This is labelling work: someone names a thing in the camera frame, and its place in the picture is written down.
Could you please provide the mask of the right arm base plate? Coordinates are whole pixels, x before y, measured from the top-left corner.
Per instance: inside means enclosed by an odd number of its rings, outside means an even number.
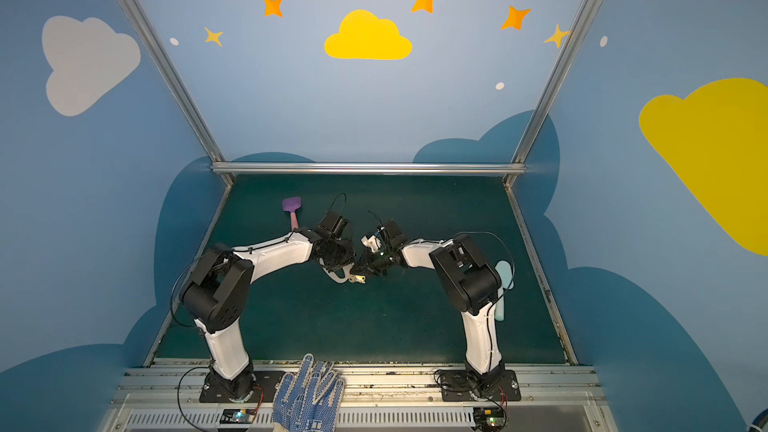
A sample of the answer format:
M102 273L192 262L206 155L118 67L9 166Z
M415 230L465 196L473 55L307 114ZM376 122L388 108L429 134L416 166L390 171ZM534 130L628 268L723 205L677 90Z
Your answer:
M503 365L484 375L472 370L438 369L433 379L444 402L493 400L502 403L522 400L515 372L505 370Z

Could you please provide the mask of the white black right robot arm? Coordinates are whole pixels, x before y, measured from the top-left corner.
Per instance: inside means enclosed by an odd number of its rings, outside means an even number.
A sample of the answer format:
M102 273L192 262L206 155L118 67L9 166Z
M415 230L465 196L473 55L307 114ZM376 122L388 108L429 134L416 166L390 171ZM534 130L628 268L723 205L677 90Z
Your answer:
M383 276L393 266L436 272L451 305L461 313L466 339L465 374L447 389L488 397L505 373L495 325L502 279L466 233L447 240L408 240L395 221L361 239L364 247L351 268L354 280Z

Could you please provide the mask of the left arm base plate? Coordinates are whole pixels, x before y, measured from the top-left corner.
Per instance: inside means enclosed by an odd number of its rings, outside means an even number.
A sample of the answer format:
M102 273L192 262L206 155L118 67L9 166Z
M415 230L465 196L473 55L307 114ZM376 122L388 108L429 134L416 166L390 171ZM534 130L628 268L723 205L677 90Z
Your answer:
M225 379L210 370L199 396L201 403L258 403L274 401L282 371L245 369L234 379Z

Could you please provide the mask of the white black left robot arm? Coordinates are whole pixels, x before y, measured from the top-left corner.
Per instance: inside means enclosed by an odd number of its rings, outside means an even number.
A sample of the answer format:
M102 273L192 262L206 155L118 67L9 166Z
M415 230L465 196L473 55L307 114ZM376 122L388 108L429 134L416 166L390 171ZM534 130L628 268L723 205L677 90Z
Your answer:
M254 400L257 378L246 352L239 320L251 284L283 268L317 262L335 282L349 280L354 249L343 236L348 220L328 211L312 228L250 246L214 247L192 268L179 291L206 340L212 363L199 400L202 403L247 403Z

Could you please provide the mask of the silver perforated metal plate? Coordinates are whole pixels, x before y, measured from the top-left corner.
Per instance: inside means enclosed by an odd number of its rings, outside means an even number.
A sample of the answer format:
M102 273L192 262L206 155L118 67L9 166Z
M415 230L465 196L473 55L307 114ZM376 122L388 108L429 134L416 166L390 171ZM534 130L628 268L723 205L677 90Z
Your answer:
M354 266L353 262L345 264L339 267L330 267L329 265L321 265L322 270L326 275L335 283L343 284L348 282L351 278L351 270Z

